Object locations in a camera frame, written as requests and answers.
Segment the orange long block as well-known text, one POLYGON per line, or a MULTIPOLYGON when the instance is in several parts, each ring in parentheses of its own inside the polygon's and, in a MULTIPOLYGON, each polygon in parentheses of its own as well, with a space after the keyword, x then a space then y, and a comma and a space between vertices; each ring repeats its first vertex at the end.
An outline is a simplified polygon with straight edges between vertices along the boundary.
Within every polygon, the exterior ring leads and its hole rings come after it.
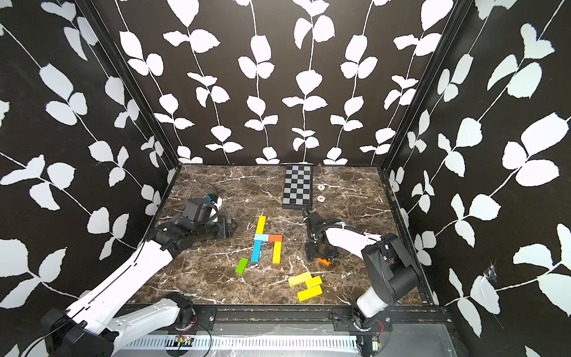
POLYGON ((318 258, 317 261, 319 263, 323 264, 324 266, 330 266, 330 264, 331 264, 330 260, 325 260, 325 259, 321 259, 321 258, 318 258))

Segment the small yellow block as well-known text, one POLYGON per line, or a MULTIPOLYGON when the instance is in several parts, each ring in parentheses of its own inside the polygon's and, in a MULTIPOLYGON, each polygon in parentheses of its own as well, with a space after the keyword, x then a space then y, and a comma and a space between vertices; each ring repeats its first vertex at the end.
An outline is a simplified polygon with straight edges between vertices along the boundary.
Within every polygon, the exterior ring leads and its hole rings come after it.
POLYGON ((320 286, 322 283, 323 283, 323 281, 322 281, 320 276, 310 278, 305 282, 307 289, 311 289, 313 287, 320 286))

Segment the yellow long block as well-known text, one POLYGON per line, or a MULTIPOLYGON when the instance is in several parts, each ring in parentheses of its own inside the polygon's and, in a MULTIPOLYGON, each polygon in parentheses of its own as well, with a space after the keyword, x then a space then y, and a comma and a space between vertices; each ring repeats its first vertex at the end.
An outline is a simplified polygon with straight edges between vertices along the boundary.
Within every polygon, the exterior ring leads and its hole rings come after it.
POLYGON ((260 216, 257 222, 256 234, 263 234, 266 224, 266 217, 260 216))

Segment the teal long block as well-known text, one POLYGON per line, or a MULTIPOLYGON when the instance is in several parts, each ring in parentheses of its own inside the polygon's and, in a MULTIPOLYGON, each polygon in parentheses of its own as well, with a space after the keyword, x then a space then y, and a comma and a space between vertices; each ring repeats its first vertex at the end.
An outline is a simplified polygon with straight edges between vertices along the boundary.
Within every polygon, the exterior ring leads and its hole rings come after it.
POLYGON ((259 241, 259 240, 254 241, 254 248, 253 248, 252 255, 251 255, 251 262, 252 263, 259 263, 262 243, 263 242, 259 241))

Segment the green block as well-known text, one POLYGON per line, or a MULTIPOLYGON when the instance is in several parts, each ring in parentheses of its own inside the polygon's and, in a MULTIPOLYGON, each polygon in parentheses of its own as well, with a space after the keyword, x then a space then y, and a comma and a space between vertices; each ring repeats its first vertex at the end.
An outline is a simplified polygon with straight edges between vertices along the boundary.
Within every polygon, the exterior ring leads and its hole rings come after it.
POLYGON ((248 266, 249 260, 246 258, 241 258, 240 262, 235 270, 235 273, 238 275, 243 275, 245 272, 246 267, 248 266))

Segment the light blue short block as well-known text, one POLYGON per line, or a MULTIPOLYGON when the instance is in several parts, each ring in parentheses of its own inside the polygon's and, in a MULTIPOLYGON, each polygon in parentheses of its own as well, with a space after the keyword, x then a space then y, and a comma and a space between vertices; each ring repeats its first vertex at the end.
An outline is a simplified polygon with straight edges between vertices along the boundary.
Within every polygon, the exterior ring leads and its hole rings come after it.
POLYGON ((268 242, 269 241, 269 235, 268 234, 256 234, 254 237, 255 241, 260 241, 260 242, 268 242))

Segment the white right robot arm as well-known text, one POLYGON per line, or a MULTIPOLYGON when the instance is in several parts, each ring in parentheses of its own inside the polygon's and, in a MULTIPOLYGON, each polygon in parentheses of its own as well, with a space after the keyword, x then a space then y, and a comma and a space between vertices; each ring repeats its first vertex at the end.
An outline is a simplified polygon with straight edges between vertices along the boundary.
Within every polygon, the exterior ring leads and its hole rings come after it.
POLYGON ((324 220, 317 212, 302 210, 308 239, 306 257, 325 262, 339 257, 343 249, 364 262, 370 287, 354 303, 352 318, 367 327, 379 312, 394 306, 420 283, 416 260, 395 234, 366 234, 339 219, 324 220))

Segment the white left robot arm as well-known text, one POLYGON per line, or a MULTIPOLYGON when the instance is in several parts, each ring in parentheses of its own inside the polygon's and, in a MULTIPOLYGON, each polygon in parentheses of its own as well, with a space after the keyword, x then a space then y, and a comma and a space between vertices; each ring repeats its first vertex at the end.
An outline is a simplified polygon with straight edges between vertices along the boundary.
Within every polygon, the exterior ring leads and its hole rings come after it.
POLYGON ((41 320, 49 356, 113 356, 131 342, 163 327, 186 332, 198 320, 193 302, 171 292, 159 302, 126 315, 123 305, 159 270, 194 244, 226 239, 231 218, 192 223, 184 218, 155 228, 149 239, 107 279, 64 311, 52 309, 41 320))

